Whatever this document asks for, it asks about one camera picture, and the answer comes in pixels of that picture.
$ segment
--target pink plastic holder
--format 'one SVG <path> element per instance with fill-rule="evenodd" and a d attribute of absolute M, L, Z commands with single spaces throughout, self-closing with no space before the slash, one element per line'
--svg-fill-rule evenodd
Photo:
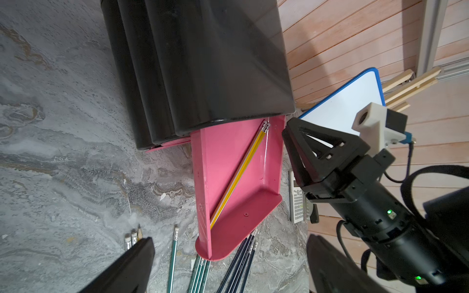
<path fill-rule="evenodd" d="M 210 216 L 263 120 L 216 125 L 190 135 L 199 228 L 196 251 L 206 260 L 227 257 L 282 201 L 285 116 L 276 116 L 266 118 L 271 124 L 267 135 L 210 230 Z"/>
<path fill-rule="evenodd" d="M 176 145 L 181 145 L 181 144 L 185 144 L 185 143 L 189 143 L 189 142 L 190 142 L 190 137 L 181 137 L 181 138 L 178 138 L 178 139 L 175 139 L 175 140 L 171 140 L 169 142 L 162 143 L 161 146 L 154 147 L 154 148 L 149 149 L 145 152 L 150 153 L 150 152 L 156 151 L 156 150 L 164 150 L 164 149 L 167 149 L 167 148 L 170 148 L 170 147 L 174 147 Z"/>

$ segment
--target black strap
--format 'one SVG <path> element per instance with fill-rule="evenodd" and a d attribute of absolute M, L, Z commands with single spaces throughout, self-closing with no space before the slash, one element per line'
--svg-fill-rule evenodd
<path fill-rule="evenodd" d="M 362 263 L 360 264 L 361 268 L 365 273 L 368 273 L 368 269 L 366 265 L 368 264 L 368 260 L 370 259 L 371 249 L 367 249 L 362 254 Z"/>
<path fill-rule="evenodd" d="M 426 168 L 422 168 L 418 171 L 415 171 L 407 177 L 401 185 L 401 194 L 404 203 L 406 204 L 407 208 L 414 214 L 417 219 L 417 222 L 422 225 L 423 227 L 428 227 L 425 219 L 420 215 L 417 208 L 415 207 L 414 200 L 412 198 L 412 183 L 414 182 L 415 177 L 420 174 L 425 173 L 440 173 L 440 174 L 448 174 L 453 175 L 461 178 L 469 179 L 469 167 L 459 166 L 459 165 L 437 165 L 437 166 L 429 166 Z"/>
<path fill-rule="evenodd" d="M 396 275 L 377 257 L 376 276 L 386 281 L 397 280 Z"/>

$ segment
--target green pencil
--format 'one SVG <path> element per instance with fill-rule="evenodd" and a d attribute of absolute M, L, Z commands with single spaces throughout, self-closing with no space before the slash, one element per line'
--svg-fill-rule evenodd
<path fill-rule="evenodd" d="M 190 277 L 189 282 L 189 289 L 187 290 L 188 293 L 192 293 L 194 291 L 194 285 L 196 283 L 197 278 L 197 270 L 199 268 L 199 263 L 201 262 L 202 258 L 197 255 L 196 262 L 194 263 L 194 268 L 192 269 L 192 277 Z"/>
<path fill-rule="evenodd" d="M 179 237 L 179 227 L 174 227 L 173 251 L 171 252 L 171 262 L 169 263 L 168 293 L 173 291 L 174 263 L 176 261 L 177 239 Z"/>
<path fill-rule="evenodd" d="M 200 261 L 200 265 L 199 265 L 199 272 L 197 274 L 197 279 L 196 279 L 196 283 L 194 284 L 194 288 L 192 290 L 193 293 L 198 293 L 199 290 L 200 290 L 200 283 L 202 281 L 202 275 L 204 273 L 204 270 L 205 270 L 205 265 L 207 264 L 207 261 L 205 259 L 202 259 Z"/>
<path fill-rule="evenodd" d="M 202 276 L 202 283 L 200 285 L 200 293 L 204 293 L 205 291 L 205 283 L 207 282 L 208 270 L 210 269 L 210 261 L 207 261 L 205 265 L 204 275 Z"/>

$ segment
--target marble surface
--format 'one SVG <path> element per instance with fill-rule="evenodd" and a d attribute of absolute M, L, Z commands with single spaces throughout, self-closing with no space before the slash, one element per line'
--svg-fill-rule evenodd
<path fill-rule="evenodd" d="M 138 224 L 155 244 L 152 293 L 166 291 L 181 227 L 174 292 L 185 292 L 197 237 L 190 149 L 135 149 L 99 1 L 0 8 L 0 292 L 77 292 Z M 285 156 L 284 201 L 260 226 L 247 292 L 308 291 L 306 226 L 289 221 L 288 169 Z M 213 263 L 206 292 L 232 257 Z"/>

